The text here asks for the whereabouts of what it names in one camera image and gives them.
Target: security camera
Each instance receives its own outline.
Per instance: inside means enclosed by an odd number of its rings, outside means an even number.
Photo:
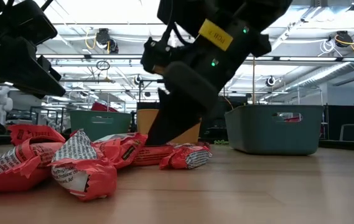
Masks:
[[[266,79],[265,85],[268,87],[272,87],[275,85],[275,78],[273,76],[270,76],[269,78]]]

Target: wooden surface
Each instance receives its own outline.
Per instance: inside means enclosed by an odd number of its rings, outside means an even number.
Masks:
[[[53,182],[0,194],[0,223],[354,224],[354,151],[267,157],[214,147],[195,170],[136,167],[118,175],[113,197],[87,203]]]

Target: gray plastic bin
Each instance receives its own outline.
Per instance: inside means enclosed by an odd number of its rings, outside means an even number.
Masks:
[[[316,152],[323,106],[248,105],[225,114],[230,146],[248,154],[304,156]],[[301,114],[285,122],[278,113]]]
[[[96,141],[110,134],[128,133],[131,114],[103,111],[70,111],[72,131],[84,129],[91,139]]]

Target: red snack bag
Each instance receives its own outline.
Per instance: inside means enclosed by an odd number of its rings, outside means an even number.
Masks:
[[[106,105],[103,105],[101,103],[98,103],[98,102],[95,102],[92,104],[92,107],[91,107],[91,110],[92,111],[107,111],[107,112],[119,112],[118,110],[110,107],[110,106],[106,106]]]
[[[160,161],[172,154],[174,147],[170,145],[166,146],[153,146],[143,147],[138,155],[135,157],[133,166],[152,166],[159,165]]]
[[[161,160],[160,169],[193,169],[206,164],[212,155],[206,146],[179,145],[171,155]]]
[[[65,138],[51,127],[32,124],[15,124],[8,127],[11,131],[11,143],[14,146],[22,144],[31,137],[45,136],[65,142]]]
[[[0,156],[0,192],[29,190],[50,177],[47,165],[63,145],[57,140],[30,138]]]
[[[139,133],[113,134],[94,142],[116,169],[133,163],[145,145],[147,135]]]
[[[55,153],[52,177],[82,201],[110,196],[117,171],[83,130],[77,131]]]

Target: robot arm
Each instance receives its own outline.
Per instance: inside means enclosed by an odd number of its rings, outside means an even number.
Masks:
[[[36,59],[37,46],[57,35],[44,14],[52,0],[40,8],[33,0],[13,6],[14,0],[0,1],[0,83],[11,82],[15,88],[38,98],[63,96],[58,83],[61,76],[43,56]]]
[[[149,130],[147,145],[162,145],[200,122],[215,105],[218,93],[249,54],[271,51],[261,31],[281,17],[292,0],[161,0],[158,18],[167,29],[160,41],[144,44],[141,63],[163,75],[161,108]],[[181,38],[177,26],[197,37]],[[185,45],[169,46],[171,30]]]

